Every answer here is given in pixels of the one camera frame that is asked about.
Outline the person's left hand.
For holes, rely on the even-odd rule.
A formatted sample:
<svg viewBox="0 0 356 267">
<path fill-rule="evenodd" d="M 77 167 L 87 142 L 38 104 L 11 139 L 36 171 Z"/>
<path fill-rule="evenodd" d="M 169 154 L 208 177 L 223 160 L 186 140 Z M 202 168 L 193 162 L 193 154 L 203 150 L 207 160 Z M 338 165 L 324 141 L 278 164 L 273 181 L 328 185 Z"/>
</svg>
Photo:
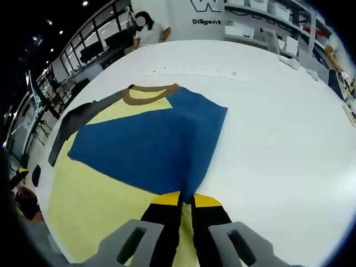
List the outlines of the person's left hand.
<svg viewBox="0 0 356 267">
<path fill-rule="evenodd" d="M 29 222 L 44 221 L 36 194 L 27 187 L 17 188 L 14 200 L 20 216 Z"/>
</svg>

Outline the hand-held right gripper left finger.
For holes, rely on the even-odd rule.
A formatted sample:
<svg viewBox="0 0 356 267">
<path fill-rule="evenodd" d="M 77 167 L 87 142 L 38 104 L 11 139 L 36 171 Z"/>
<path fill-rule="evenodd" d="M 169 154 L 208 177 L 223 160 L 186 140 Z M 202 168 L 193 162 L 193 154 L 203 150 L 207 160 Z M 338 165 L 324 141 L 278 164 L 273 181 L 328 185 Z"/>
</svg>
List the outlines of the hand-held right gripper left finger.
<svg viewBox="0 0 356 267">
<path fill-rule="evenodd" d="M 155 197 L 140 220 L 131 219 L 99 245 L 97 266 L 172 266 L 179 244 L 182 197 Z"/>
</svg>

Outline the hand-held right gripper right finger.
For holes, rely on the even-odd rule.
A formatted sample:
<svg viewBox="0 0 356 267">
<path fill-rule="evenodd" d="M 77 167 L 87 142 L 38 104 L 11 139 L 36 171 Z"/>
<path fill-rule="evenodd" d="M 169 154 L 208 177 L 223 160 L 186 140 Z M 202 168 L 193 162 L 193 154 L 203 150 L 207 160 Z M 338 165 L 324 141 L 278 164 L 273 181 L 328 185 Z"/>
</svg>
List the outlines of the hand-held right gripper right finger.
<svg viewBox="0 0 356 267">
<path fill-rule="evenodd" d="M 271 242 L 233 222 L 216 199 L 196 194 L 191 206 L 194 247 L 200 266 L 275 266 Z"/>
</svg>

